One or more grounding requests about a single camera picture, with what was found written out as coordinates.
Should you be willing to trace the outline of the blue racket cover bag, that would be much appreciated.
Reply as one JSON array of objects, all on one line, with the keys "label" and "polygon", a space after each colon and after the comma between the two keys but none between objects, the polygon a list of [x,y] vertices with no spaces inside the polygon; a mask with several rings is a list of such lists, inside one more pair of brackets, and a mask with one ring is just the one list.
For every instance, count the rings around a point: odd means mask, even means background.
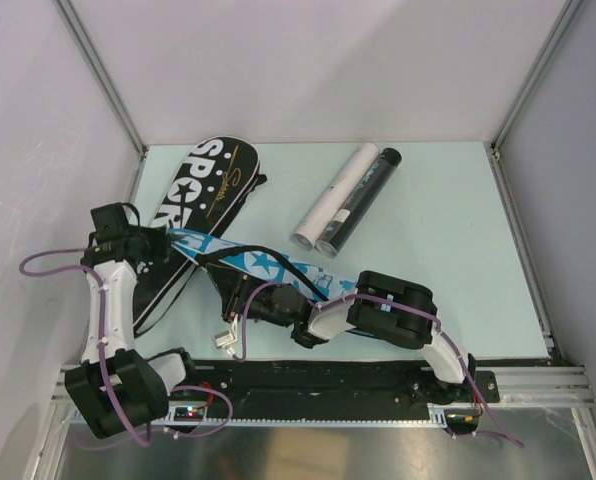
[{"label": "blue racket cover bag", "polygon": [[226,322],[227,300],[241,279],[292,285],[314,303],[333,300],[355,287],[351,279],[268,247],[242,245],[190,229],[174,228],[169,234],[172,247],[208,274],[220,295]]}]

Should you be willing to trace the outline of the black racket cover bag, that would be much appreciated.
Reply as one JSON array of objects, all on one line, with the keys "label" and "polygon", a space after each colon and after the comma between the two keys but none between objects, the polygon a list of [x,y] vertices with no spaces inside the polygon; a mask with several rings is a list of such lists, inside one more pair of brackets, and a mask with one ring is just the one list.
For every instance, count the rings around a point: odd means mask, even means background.
[{"label": "black racket cover bag", "polygon": [[[266,182],[256,147],[237,137],[217,136],[193,146],[152,146],[133,204],[140,224],[221,236],[247,196]],[[133,327],[141,336],[173,306],[196,266],[178,251],[164,263],[137,267]]]}]

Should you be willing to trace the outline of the black shuttlecock tube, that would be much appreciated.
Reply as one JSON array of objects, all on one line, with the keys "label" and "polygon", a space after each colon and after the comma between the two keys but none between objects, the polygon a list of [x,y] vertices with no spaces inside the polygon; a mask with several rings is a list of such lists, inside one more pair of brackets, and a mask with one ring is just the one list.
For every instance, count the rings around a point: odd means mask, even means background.
[{"label": "black shuttlecock tube", "polygon": [[320,253],[330,258],[339,254],[401,161],[394,148],[380,152],[317,240]]}]

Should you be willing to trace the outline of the white shuttlecock tube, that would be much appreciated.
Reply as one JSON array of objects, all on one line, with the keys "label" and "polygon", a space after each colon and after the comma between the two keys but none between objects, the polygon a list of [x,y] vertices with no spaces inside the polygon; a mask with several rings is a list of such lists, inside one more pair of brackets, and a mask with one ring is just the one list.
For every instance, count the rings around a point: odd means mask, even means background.
[{"label": "white shuttlecock tube", "polygon": [[299,246],[307,250],[315,247],[320,235],[378,155],[378,147],[373,143],[364,143],[356,149],[294,230],[292,239]]}]

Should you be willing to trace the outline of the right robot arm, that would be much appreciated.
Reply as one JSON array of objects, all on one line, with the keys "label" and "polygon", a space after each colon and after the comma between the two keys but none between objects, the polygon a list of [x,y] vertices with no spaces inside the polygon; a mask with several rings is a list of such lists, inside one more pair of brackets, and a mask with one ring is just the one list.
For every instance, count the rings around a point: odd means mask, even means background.
[{"label": "right robot arm", "polygon": [[287,282],[241,274],[223,296],[222,315],[240,330],[241,353],[232,355],[238,361],[247,358],[247,321],[261,320],[289,328],[308,349],[352,333],[419,351],[434,387],[454,401],[476,388],[476,361],[444,331],[431,290],[395,277],[364,271],[350,291],[321,300]]}]

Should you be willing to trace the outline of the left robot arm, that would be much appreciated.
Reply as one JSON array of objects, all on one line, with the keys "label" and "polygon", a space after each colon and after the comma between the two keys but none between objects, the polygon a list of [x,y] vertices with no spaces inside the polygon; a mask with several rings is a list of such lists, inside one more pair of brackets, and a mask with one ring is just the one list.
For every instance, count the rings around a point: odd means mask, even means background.
[{"label": "left robot arm", "polygon": [[89,338],[79,366],[65,375],[66,390],[99,439],[164,417],[169,395],[192,397],[200,376],[190,355],[174,348],[153,357],[135,345],[134,290],[138,270],[169,261],[165,228],[132,224],[129,203],[92,209],[94,230],[80,261],[90,288]]}]

